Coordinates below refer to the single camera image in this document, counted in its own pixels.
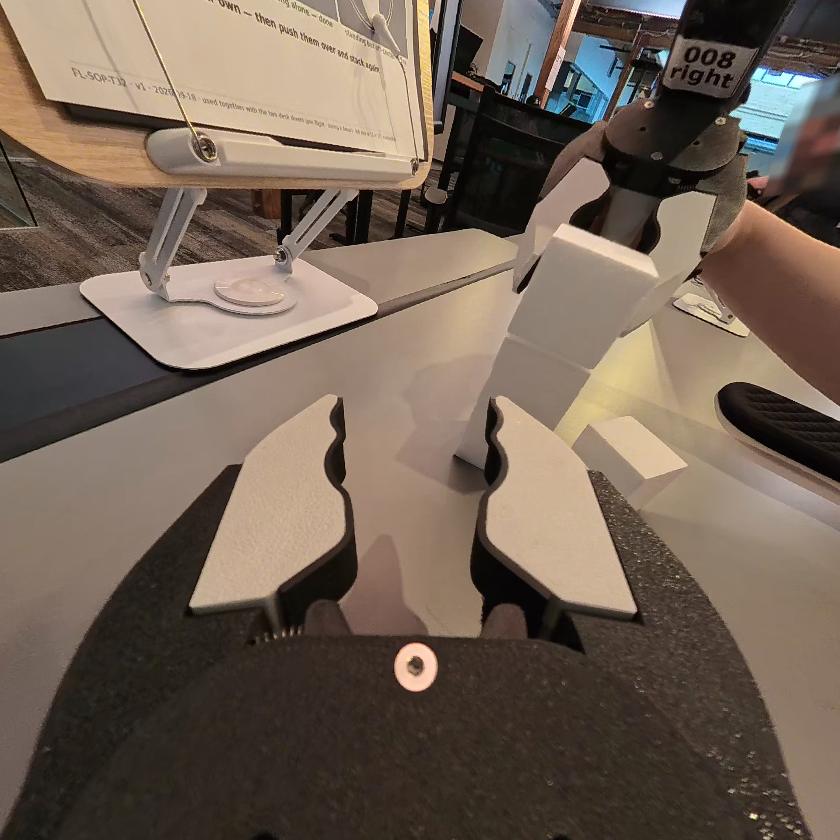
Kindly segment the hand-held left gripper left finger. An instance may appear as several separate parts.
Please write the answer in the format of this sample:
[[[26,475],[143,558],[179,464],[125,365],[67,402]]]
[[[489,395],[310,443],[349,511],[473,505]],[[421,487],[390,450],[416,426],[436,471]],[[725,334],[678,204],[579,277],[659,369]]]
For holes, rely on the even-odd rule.
[[[343,445],[343,399],[328,394],[245,457],[189,602],[194,614],[260,609],[272,632],[301,627],[358,573]]]

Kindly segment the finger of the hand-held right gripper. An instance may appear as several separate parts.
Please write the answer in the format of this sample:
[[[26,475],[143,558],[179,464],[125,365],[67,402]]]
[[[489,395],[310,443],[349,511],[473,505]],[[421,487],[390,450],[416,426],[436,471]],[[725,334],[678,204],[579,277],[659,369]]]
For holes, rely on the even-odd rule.
[[[659,203],[658,242],[648,255],[657,270],[657,284],[637,306],[620,333],[622,337],[664,308],[697,268],[716,201],[712,194],[688,192]]]
[[[513,264],[513,290],[521,292],[551,237],[587,204],[599,200],[610,187],[600,162],[582,158],[546,197],[540,199],[518,243]]]

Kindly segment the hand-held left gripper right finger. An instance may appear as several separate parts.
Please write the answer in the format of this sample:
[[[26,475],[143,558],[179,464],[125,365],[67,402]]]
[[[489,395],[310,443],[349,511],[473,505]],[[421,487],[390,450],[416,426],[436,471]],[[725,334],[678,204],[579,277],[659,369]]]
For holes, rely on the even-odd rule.
[[[635,621],[634,594],[581,458],[504,396],[489,401],[486,443],[471,549],[481,621],[502,605],[521,611],[529,636],[560,636],[572,615]]]

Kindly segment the person's right forearm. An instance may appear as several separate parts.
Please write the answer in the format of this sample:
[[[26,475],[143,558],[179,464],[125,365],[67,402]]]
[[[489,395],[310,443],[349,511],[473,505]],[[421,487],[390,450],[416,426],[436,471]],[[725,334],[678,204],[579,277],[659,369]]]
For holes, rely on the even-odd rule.
[[[747,202],[700,274],[793,372],[838,404],[837,248]]]

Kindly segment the white metal stand base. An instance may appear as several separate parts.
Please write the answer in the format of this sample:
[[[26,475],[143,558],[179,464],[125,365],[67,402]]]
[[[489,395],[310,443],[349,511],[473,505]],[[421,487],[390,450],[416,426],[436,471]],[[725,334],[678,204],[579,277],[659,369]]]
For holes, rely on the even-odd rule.
[[[699,275],[688,280],[690,289],[672,300],[672,306],[694,319],[705,322],[730,335],[746,339],[750,329],[702,281]]]

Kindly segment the wooden pillar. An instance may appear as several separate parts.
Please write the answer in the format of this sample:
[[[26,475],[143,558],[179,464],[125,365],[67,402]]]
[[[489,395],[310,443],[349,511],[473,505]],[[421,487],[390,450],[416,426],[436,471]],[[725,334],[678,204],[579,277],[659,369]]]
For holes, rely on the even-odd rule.
[[[563,64],[566,46],[582,1],[562,1],[549,45],[542,61],[534,95],[539,98],[539,107],[545,108],[554,82]]]

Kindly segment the black table leg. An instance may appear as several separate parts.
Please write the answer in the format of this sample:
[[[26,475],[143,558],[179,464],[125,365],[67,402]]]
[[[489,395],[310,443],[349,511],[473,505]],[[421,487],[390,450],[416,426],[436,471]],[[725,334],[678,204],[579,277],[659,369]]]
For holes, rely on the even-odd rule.
[[[373,195],[372,190],[362,190],[346,204],[344,233],[331,234],[333,240],[345,246],[369,242]]]

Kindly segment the black wrist rest pad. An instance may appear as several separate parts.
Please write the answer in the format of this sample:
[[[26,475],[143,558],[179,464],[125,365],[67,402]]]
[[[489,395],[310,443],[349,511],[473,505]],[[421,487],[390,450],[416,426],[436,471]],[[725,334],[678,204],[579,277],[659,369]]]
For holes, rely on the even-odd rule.
[[[838,420],[747,382],[721,388],[715,410],[723,429],[761,466],[838,504]]]

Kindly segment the wooden board document stand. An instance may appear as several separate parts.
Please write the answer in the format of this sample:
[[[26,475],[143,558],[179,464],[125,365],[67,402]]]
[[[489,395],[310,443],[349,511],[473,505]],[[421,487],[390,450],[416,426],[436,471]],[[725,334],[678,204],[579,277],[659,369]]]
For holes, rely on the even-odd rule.
[[[263,133],[125,121],[46,99],[2,9],[2,131],[40,158],[99,182],[164,188],[139,268],[80,294],[155,361],[208,370],[373,317],[377,304],[301,255],[362,190],[421,184],[434,146],[427,2],[416,3],[424,160]],[[273,255],[172,263],[210,188],[322,194]]]

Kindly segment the printed paper sheet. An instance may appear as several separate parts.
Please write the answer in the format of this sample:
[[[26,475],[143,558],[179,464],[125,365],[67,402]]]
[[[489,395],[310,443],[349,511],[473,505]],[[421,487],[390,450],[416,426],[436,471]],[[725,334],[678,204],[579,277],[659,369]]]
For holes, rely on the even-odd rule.
[[[3,1],[46,99],[168,127],[427,152],[417,4]]]

